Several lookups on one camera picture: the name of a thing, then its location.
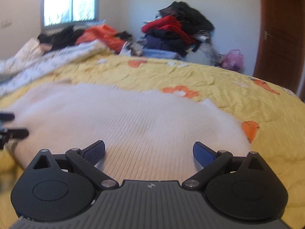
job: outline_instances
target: window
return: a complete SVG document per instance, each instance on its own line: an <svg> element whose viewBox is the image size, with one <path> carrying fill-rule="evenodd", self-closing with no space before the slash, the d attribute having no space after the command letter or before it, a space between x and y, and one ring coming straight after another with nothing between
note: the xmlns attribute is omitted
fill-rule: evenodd
<svg viewBox="0 0 305 229"><path fill-rule="evenodd" d="M96 0L44 0L43 26L96 19Z"/></svg>

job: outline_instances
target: red clothing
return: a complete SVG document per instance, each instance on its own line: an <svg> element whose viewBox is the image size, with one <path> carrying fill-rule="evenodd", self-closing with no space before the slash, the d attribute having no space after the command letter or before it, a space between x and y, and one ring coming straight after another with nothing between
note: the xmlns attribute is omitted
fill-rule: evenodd
<svg viewBox="0 0 305 229"><path fill-rule="evenodd" d="M175 32L176 34L179 34L181 39L188 45L195 43L195 39L181 29L181 23L172 15L152 21L144 25L141 30L143 33L147 33L153 28Z"/></svg>

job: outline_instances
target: blue gripper pad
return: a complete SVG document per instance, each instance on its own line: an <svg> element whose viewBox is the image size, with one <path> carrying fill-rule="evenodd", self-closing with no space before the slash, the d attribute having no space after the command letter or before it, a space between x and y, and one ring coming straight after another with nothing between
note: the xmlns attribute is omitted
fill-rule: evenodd
<svg viewBox="0 0 305 229"><path fill-rule="evenodd" d="M80 155L90 164L96 165L105 155L105 144L102 140L81 150Z"/></svg>
<svg viewBox="0 0 305 229"><path fill-rule="evenodd" d="M193 156L200 165L205 168L209 164L213 163L213 161L218 157L218 153L197 141L193 145Z"/></svg>

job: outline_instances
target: pink plastic bag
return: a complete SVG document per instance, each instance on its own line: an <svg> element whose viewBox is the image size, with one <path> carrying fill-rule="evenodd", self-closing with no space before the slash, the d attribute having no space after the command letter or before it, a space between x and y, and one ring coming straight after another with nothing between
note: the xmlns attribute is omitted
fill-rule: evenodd
<svg viewBox="0 0 305 229"><path fill-rule="evenodd" d="M240 50L231 50L222 61L221 67L224 69L242 73L244 69L244 56Z"/></svg>

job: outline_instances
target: brown door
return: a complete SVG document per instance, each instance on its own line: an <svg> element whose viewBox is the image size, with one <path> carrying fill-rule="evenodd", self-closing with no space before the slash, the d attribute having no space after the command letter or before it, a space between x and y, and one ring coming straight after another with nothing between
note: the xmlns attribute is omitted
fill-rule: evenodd
<svg viewBox="0 0 305 229"><path fill-rule="evenodd" d="M254 77L296 92L303 68L304 0L262 0Z"/></svg>

